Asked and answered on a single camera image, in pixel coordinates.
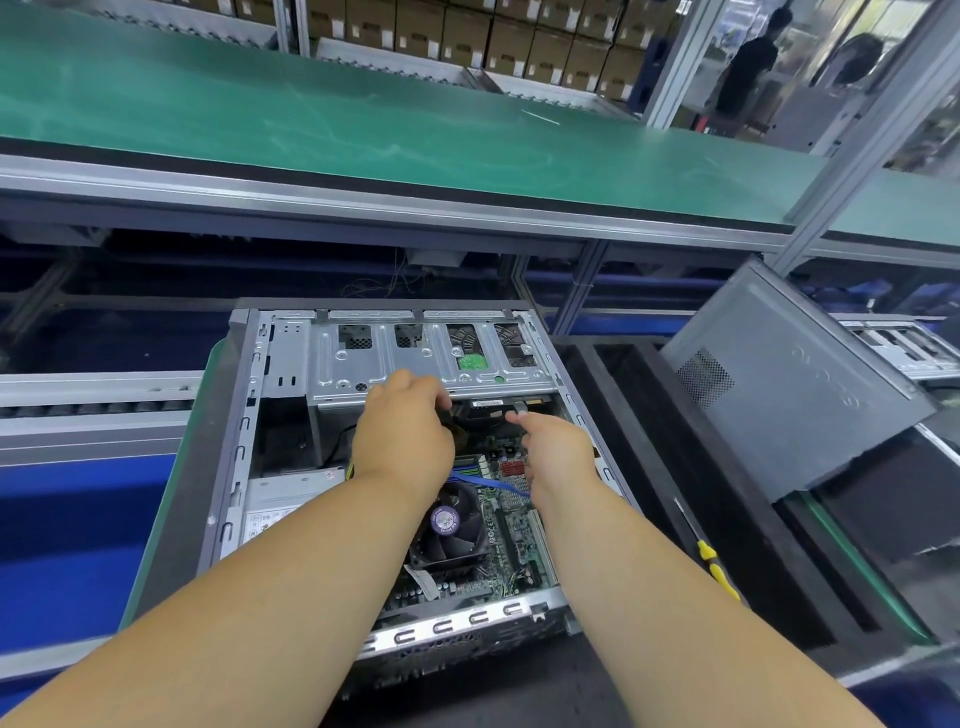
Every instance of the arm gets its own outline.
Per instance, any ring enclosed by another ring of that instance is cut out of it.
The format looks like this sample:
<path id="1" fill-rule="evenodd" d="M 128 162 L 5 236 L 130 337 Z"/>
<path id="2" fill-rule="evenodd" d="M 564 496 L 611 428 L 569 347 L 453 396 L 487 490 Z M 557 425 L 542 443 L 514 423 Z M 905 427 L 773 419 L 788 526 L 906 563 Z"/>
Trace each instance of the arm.
<path id="1" fill-rule="evenodd" d="M 2 728 L 314 728 L 453 464 L 433 377 L 374 386 L 356 476 L 244 545 L 0 720 Z"/>
<path id="2" fill-rule="evenodd" d="M 637 725 L 880 725 L 601 482 L 582 429 L 508 418 L 564 594 Z"/>

